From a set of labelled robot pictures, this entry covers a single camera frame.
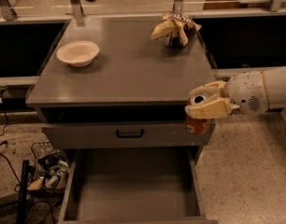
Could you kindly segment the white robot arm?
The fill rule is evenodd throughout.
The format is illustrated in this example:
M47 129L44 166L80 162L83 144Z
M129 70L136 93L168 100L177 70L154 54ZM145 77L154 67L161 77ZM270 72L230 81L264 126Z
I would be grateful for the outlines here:
M278 108L286 108L286 66L250 71L193 89L185 112L191 119L220 119Z

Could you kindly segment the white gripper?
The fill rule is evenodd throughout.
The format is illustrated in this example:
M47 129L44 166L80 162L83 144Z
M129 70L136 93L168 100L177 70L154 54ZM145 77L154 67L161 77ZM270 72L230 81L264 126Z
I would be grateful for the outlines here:
M229 99L221 98L224 90ZM188 97L202 94L219 98L203 105L187 105L185 112L191 119L225 118L234 110L243 115L263 114L268 109L264 76L259 71L231 77L227 85L225 81L218 80L199 86L191 90Z

